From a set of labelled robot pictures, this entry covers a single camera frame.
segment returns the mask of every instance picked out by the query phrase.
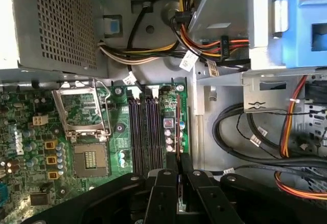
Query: white cable label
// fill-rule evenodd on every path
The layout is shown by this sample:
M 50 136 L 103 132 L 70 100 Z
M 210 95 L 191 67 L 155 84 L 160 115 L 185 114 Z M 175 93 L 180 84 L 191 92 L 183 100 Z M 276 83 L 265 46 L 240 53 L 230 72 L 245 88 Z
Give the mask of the white cable label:
M 133 72 L 129 72 L 128 77 L 123 79 L 123 82 L 125 83 L 125 85 L 135 85 L 136 81 L 137 81 L 137 79 L 134 76 Z
M 264 136 L 264 137 L 266 137 L 266 135 L 267 135 L 267 131 L 266 130 L 264 130 L 263 128 L 261 128 L 261 127 L 258 127 L 258 130 L 259 130 L 259 132 Z M 261 140 L 259 140 L 255 135 L 252 135 L 252 137 L 250 138 L 250 142 L 252 142 L 254 145 L 256 145 L 257 147 L 259 147 L 260 146 L 260 144 L 261 144 Z
M 185 56 L 182 59 L 182 62 L 180 63 L 179 67 L 190 72 L 195 65 L 195 62 L 199 59 L 197 55 L 192 53 L 190 50 L 188 50 L 185 54 Z
M 234 174 L 234 173 L 235 173 L 234 168 L 229 168 L 224 170 L 224 174 Z
M 208 64 L 208 68 L 209 68 L 209 74 L 211 77 L 218 77 L 219 76 L 219 72 L 217 70 L 217 65 L 214 61 L 207 59 L 206 60 L 207 64 Z

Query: ram slot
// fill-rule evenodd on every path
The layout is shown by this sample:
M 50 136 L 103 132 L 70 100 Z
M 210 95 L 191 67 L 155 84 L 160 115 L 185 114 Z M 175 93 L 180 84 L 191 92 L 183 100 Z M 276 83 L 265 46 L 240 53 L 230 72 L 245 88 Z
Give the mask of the ram slot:
M 142 105 L 129 101 L 129 120 L 131 129 L 133 172 L 146 176 L 145 148 L 142 131 Z
M 150 170 L 163 168 L 162 142 L 160 131 L 160 108 L 157 100 L 146 102 L 147 128 L 149 140 Z

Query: cpu socket bracket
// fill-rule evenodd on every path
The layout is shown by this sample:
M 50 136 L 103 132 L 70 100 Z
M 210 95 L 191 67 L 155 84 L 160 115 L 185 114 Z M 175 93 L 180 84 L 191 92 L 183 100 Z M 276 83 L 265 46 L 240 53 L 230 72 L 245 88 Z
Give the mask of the cpu socket bracket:
M 107 112 L 107 127 L 105 126 L 98 92 L 97 92 L 97 83 L 101 84 L 108 93 L 105 97 L 105 108 Z M 99 141 L 107 141 L 108 137 L 111 135 L 111 126 L 109 121 L 109 112 L 108 112 L 108 98 L 111 95 L 110 90 L 106 87 L 106 85 L 99 80 L 93 80 L 93 86 L 87 86 L 80 81 L 75 82 L 75 86 L 71 86 L 68 82 L 64 82 L 63 85 L 58 90 L 53 90 L 52 95 L 54 97 L 54 101 L 56 107 L 58 109 L 59 118 L 62 123 L 63 129 L 65 131 L 66 137 L 70 138 L 71 141 L 76 141 L 76 138 L 79 136 L 95 136 Z M 100 117 L 101 122 L 98 124 L 92 125 L 71 125 L 68 124 L 68 112 L 65 110 L 64 104 L 62 102 L 62 96 L 64 95 L 82 95 L 82 94 L 92 94 L 93 99 L 96 106 L 96 113 Z

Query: motherboard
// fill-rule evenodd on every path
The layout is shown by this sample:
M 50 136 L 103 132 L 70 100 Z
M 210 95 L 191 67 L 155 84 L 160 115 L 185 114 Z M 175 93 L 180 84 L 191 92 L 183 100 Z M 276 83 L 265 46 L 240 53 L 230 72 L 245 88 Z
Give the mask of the motherboard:
M 185 84 L 95 87 L 96 98 L 79 87 L 0 94 L 0 223 L 189 150 Z

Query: white connector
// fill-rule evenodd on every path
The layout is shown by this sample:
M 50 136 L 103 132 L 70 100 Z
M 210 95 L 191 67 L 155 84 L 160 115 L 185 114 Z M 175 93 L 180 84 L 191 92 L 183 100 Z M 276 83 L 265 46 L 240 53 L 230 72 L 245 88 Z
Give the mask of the white connector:
M 33 125 L 36 126 L 45 125 L 48 123 L 48 119 L 49 119 L 48 115 L 33 117 Z

